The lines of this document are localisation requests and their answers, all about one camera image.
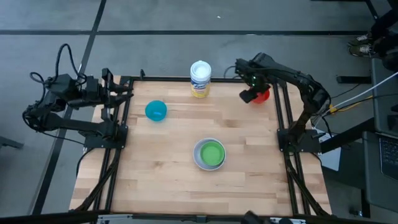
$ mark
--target label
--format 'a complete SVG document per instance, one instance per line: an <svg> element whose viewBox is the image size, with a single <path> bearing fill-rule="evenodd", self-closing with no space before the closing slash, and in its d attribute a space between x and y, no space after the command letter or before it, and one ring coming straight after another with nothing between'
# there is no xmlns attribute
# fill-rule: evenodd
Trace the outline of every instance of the label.
<svg viewBox="0 0 398 224"><path fill-rule="evenodd" d="M209 95L210 80L207 82L198 83L191 79L191 92L194 97L203 98Z"/></svg>

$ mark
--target cable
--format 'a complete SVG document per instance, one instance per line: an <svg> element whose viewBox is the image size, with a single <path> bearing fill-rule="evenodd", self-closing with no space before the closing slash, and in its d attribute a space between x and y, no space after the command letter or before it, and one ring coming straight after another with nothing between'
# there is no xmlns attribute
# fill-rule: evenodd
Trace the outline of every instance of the cable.
<svg viewBox="0 0 398 224"><path fill-rule="evenodd" d="M329 111L331 111L332 109L335 109L335 108L337 108L338 106L343 105L343 104L345 104L345 103L347 103L347 102L349 102L349 101L351 101L351 100L353 100L353 99L356 99L356 98L362 96L363 94L365 94L365 93L367 93L367 92L373 90L374 88L377 88L379 85L381 85L381 84L383 84L384 82L388 81L390 78L396 76L397 74L398 74L398 72L395 72L395 73L392 74L391 76L389 76L389 77L387 77L386 79L384 79L383 81L379 82L377 85L374 85L372 88L370 88L370 89L368 89L368 90L365 90L364 92L362 92L362 93L360 93L360 94L358 94L358 95L356 95L356 96L354 96L354 97L352 97L352 98L350 98L350 99L348 99L348 100L345 100L345 101L343 101L343 102L337 104L336 106L330 108L327 112L329 112Z"/></svg>
<svg viewBox="0 0 398 224"><path fill-rule="evenodd" d="M71 142L74 142L74 143L77 143L77 144L81 144L81 145L84 146L84 144L83 144L82 142L75 141L75 140L73 140L73 139L68 139L68 138L62 138L62 137L54 136L54 135L52 135L52 134L47 134L47 133L45 133L44 131L39 130L38 128L34 128L33 126L31 126L31 125L26 121L25 112L22 113L22 119L24 120L24 123L25 123L28 127L30 127L31 129L33 129L34 131L37 131L38 133L42 133L42 134L45 134L45 135L50 136L50 137L53 137L53 138L64 139L64 140L71 141Z"/></svg>
<svg viewBox="0 0 398 224"><path fill-rule="evenodd" d="M346 105L346 106L343 106L343 107L341 107L341 108L335 110L334 113L336 113L336 112L338 112L338 111L340 111L340 110L342 110L342 109L344 109L344 108L347 108L347 107L350 107L350 106L352 106L352 105L355 105L356 103L361 103L361 102L364 102L364 101L368 101L368 100L376 99L376 98L381 98L381 97L385 97L385 96L396 96L396 95L398 95L398 93L395 93L395 94L386 94L386 95L379 95L379 96L375 96L375 97L372 97L372 98L368 97L368 98L366 98L366 99L359 100L359 101L357 101L357 102L350 103L350 104L348 104L348 105ZM331 114L332 114L332 113L328 113L328 114L326 114L326 115L323 115L323 117L329 116L329 115L331 115Z"/></svg>
<svg viewBox="0 0 398 224"><path fill-rule="evenodd" d="M332 138L333 136L331 135L330 127L328 121L325 119L325 117L322 117L322 120L325 122L326 128L328 130L329 136Z"/></svg>
<svg viewBox="0 0 398 224"><path fill-rule="evenodd" d="M349 91L353 91L356 87L358 87L358 86L360 86L360 85L361 85L361 84L357 84L356 86L350 88L350 89L347 90L347 91L344 91L344 92L340 93L339 95L336 95L336 96L332 97L331 99L334 99L334 98L337 98L337 97L339 97L339 96L341 96L341 95L344 95L344 94L348 93Z"/></svg>
<svg viewBox="0 0 398 224"><path fill-rule="evenodd" d="M229 66L228 68L225 69L225 71L224 71L224 78L226 78L226 73L227 73L231 68L234 68L234 67L235 67L235 66L232 65L232 66Z"/></svg>
<svg viewBox="0 0 398 224"><path fill-rule="evenodd" d="M79 141L75 141L75 140L73 140L73 139L68 139L68 138L63 138L63 137L54 136L54 135L52 135L52 134L47 134L47 133L45 133L45 132L40 132L40 133L45 134L45 135L50 136L50 137L53 137L53 138L58 138L58 139L63 139L63 140L71 141L71 142L74 142L74 143L77 143L77 144L81 144L81 145L84 146L84 143L79 142Z"/></svg>
<svg viewBox="0 0 398 224"><path fill-rule="evenodd" d="M80 168L80 163L83 160L83 158L93 150L94 148L88 148L87 151L80 157L79 161L77 162L77 166L76 166L76 177L79 174L79 168Z"/></svg>
<svg viewBox="0 0 398 224"><path fill-rule="evenodd" d="M54 79L51 79L51 78L50 78L50 84L51 84L51 83L54 83L54 82L57 81L57 79L58 79L58 76L59 76L60 59L61 59L61 54L62 54L62 51L63 51L63 48L64 48L64 47L67 47L67 48L68 48L69 59L70 59L70 63L71 63L71 65L72 65L73 71L75 72L75 74L76 74L76 76L77 76L78 78L83 79L83 82L81 82L81 83L78 82L78 86L82 86L84 83L87 82L87 76L86 76L85 74L79 74L78 70L76 69L75 62L73 61L72 50L71 50L69 44L62 44L61 47L60 47L59 50L58 50L57 59L56 59L56 61L55 61L55 78L54 78Z"/></svg>
<svg viewBox="0 0 398 224"><path fill-rule="evenodd" d="M340 110L338 110L339 112L344 112L344 111L348 111L349 109L351 109L351 108L354 108L355 106L358 106L358 105L360 105L362 102L358 102L358 103L355 103L355 104L353 104L353 105L351 105L351 106L349 106L349 107L347 107L347 108L345 108L345 109L341 109L340 108Z"/></svg>
<svg viewBox="0 0 398 224"><path fill-rule="evenodd" d="M328 107L325 107L322 111L318 112L315 115L315 118L311 119L311 126L315 127L314 123L318 124L319 120L321 119L321 115L328 110Z"/></svg>
<svg viewBox="0 0 398 224"><path fill-rule="evenodd" d="M311 152L311 154L313 156L315 156L319 160L319 162L322 164L322 160L321 160L321 158L319 158L319 156L317 156L314 152Z"/></svg>
<svg viewBox="0 0 398 224"><path fill-rule="evenodd" d="M39 104L41 104L41 103L43 102L44 96L45 96L45 86L44 86L44 79L43 79L43 76L42 76L41 74L37 73L37 72L31 72L31 73L29 74L29 76L30 76L30 78L31 78L33 81L35 81L35 82L37 82L37 83L41 83L42 86L43 86L42 97L40 98L40 100L39 100L38 102L36 102L37 105L39 105Z"/></svg>

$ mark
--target white cable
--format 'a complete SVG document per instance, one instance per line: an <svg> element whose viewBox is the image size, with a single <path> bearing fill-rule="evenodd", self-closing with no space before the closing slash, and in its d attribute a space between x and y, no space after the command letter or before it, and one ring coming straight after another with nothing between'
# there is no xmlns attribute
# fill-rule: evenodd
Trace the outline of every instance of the white cable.
<svg viewBox="0 0 398 224"><path fill-rule="evenodd" d="M336 107L338 107L338 106L340 106L340 105L343 105L343 104L345 104L345 103L347 103L347 102L349 102L349 101L351 101L351 100L353 100L353 99L356 99L356 98L362 96L363 94L365 94L365 93L367 93L367 92L373 90L374 88L376 88L376 87L378 87L379 85L383 84L384 82L388 81L390 78L396 76L397 74L398 74L398 72L395 72L394 74L392 74L392 75L389 76L388 78L384 79L383 81L379 82L377 85L373 86L372 88L370 88L370 89L368 89L368 90L366 90L366 91L364 91L364 92L362 92L362 93L360 93L360 94L358 94L358 95L356 95L356 96L354 96L354 97L352 97L352 98L350 98L350 99L348 99L348 100L346 100L346 101L343 101L343 102L337 104L336 106L334 106L334 107L332 107L332 108L330 108L330 109L328 109L326 112L324 112L324 113L321 115L321 117L324 116L324 115L326 115L326 114L327 114L329 111L331 111L332 109L335 109ZM319 123L320 120L321 120L321 119L319 119L318 122L315 124L315 126L314 126L315 128L317 127L317 125L318 125L318 123Z"/></svg>

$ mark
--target white lid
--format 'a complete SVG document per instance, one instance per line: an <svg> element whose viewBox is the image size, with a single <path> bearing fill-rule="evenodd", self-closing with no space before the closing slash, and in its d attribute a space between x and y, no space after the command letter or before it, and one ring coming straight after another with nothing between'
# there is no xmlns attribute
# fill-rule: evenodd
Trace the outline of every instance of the white lid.
<svg viewBox="0 0 398 224"><path fill-rule="evenodd" d="M197 61L191 66L191 77L198 81L203 82L210 78L211 76L211 67L207 62Z"/></svg>

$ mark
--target yellow cable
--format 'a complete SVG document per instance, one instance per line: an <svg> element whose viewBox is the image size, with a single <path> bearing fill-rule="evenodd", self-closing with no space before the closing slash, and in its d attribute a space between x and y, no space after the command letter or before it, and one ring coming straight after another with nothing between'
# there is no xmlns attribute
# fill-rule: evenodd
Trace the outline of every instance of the yellow cable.
<svg viewBox="0 0 398 224"><path fill-rule="evenodd" d="M349 109L351 109L351 108L353 108L353 107L355 107L355 106L358 106L358 105L360 105L362 102L359 102L359 103L356 103L356 104L354 104L354 105L351 105L351 106L349 106L349 107L347 107L347 108L345 108L345 109L341 109L341 110L338 110L337 112L344 112L344 111L348 111ZM335 112L336 112L336 108L333 108L331 111L330 111L330 113L331 114L334 114Z"/></svg>

